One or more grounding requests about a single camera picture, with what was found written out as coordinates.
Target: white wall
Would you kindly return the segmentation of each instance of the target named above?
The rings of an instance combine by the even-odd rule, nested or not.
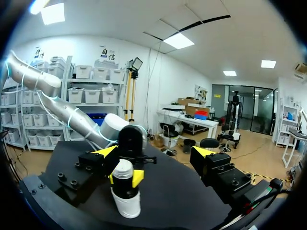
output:
[[[135,120],[147,127],[157,127],[156,111],[160,104],[176,102],[178,97],[194,96],[195,84],[206,88],[207,105],[211,105],[212,85],[210,80],[193,69],[192,67],[183,64],[169,56],[151,51],[147,47],[137,44],[108,38],[91,35],[70,35],[49,37],[39,40],[27,42],[25,44],[13,47],[16,55],[30,63],[34,58],[35,47],[40,48],[45,52],[45,59],[49,60],[53,56],[62,56],[64,59],[67,56],[73,56],[73,63],[76,65],[94,65],[94,61],[99,59],[101,54],[100,45],[118,49],[118,62],[120,67],[125,67],[127,61],[140,58],[143,61],[143,66],[139,71],[139,78],[136,87],[136,102],[135,102]],[[148,88],[150,70],[152,77],[150,79],[148,91],[148,121],[145,116],[145,103]]]

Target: ceiling light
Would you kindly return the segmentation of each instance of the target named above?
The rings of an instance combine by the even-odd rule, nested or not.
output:
[[[223,71],[226,76],[236,76],[235,71]]]
[[[175,47],[176,49],[182,49],[188,46],[194,45],[194,43],[185,37],[182,33],[175,34],[164,40],[165,43]]]
[[[64,3],[55,4],[45,7],[41,10],[42,18],[45,25],[60,23],[65,21]]]
[[[49,2],[49,0],[35,0],[30,6],[31,14],[38,14]]]
[[[261,67],[273,69],[275,67],[275,64],[276,64],[276,61],[262,60]]]

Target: white storage bin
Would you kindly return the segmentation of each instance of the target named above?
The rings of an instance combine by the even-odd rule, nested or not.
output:
[[[39,140],[36,134],[34,135],[28,135],[28,139],[30,141],[30,144],[33,146],[38,146],[39,145]]]
[[[33,103],[34,104],[39,104],[40,103],[38,94],[40,96],[42,96],[42,91],[41,90],[37,90],[37,91],[33,92]]]
[[[107,68],[95,67],[93,79],[106,80],[108,73],[109,73],[109,69]]]
[[[50,138],[46,133],[37,134],[39,145],[49,147],[51,145]]]
[[[102,103],[117,103],[118,91],[102,88]]]
[[[26,127],[34,126],[32,114],[23,115],[23,120],[24,120],[24,126],[26,126]]]
[[[1,95],[1,105],[5,105],[5,95]]]
[[[11,115],[8,112],[1,113],[2,124],[7,124],[11,121]]]
[[[62,67],[59,64],[50,64],[50,67],[48,68],[48,73],[54,76],[57,76],[58,78],[63,78],[64,74],[64,67]]]
[[[20,114],[11,114],[13,125],[18,125],[21,123],[21,115]]]
[[[48,124],[51,127],[58,127],[60,125],[60,123],[55,119],[53,119],[52,116],[50,116],[49,114],[47,114],[47,119],[48,119]]]
[[[5,105],[15,104],[16,93],[5,94]]]
[[[63,134],[61,134],[59,136],[52,135],[52,136],[49,136],[49,138],[50,138],[51,145],[53,145],[53,146],[56,146],[59,141],[64,140]]]
[[[100,90],[84,90],[85,103],[97,104],[99,102]]]
[[[73,131],[71,132],[70,140],[71,141],[81,141],[81,140],[85,140],[85,138],[81,134]]]
[[[76,78],[89,79],[91,76],[91,66],[76,66]]]
[[[159,136],[162,137],[164,145],[169,147],[169,148],[175,147],[176,144],[177,144],[177,141],[179,139],[179,137],[171,138],[170,146],[168,146],[169,145],[169,138],[165,137],[162,133],[159,134]]]
[[[46,114],[33,114],[32,116],[35,127],[44,127],[48,122]]]
[[[24,104],[33,103],[33,91],[30,91],[30,90],[24,91],[23,103]]]
[[[123,69],[110,69],[110,81],[112,83],[121,83],[124,81],[125,70]]]
[[[10,142],[15,143],[19,140],[19,133],[17,129],[13,129],[9,131]]]
[[[52,57],[50,62],[51,62],[50,66],[59,64],[59,65],[63,66],[63,69],[65,68],[65,65],[66,65],[66,61],[64,60],[64,58],[58,57],[58,56]]]
[[[83,91],[84,89],[68,89],[68,101],[74,104],[81,103]]]

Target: white table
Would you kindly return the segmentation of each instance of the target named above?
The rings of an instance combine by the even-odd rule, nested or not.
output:
[[[195,118],[186,118],[185,115],[181,114],[180,112],[169,111],[169,110],[164,110],[164,109],[158,110],[157,113],[158,113],[158,116],[159,116],[159,122],[173,124],[176,121],[183,121],[183,122],[186,122],[186,123],[191,124],[191,125],[206,127],[206,128],[209,129],[207,138],[215,138],[217,125],[218,125],[218,122],[216,122],[216,121],[199,120],[199,119],[195,119]]]
[[[282,160],[283,160],[283,163],[284,163],[284,167],[285,167],[285,168],[288,168],[289,163],[290,163],[290,161],[291,161],[291,158],[292,158],[293,156],[300,156],[300,154],[293,154],[293,153],[294,153],[294,150],[295,150],[295,147],[296,147],[297,140],[307,141],[307,137],[304,138],[304,137],[302,137],[302,136],[297,136],[297,135],[293,134],[292,132],[289,132],[289,134],[290,134],[289,142],[287,143],[286,148],[284,149],[283,157],[282,157]],[[288,150],[288,147],[289,147],[289,144],[290,144],[291,137],[294,138],[294,145],[292,146],[291,153],[287,153],[287,150]]]

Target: glass door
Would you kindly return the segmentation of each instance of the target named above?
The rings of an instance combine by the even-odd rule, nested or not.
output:
[[[271,134],[274,94],[271,89],[255,88],[251,131]]]

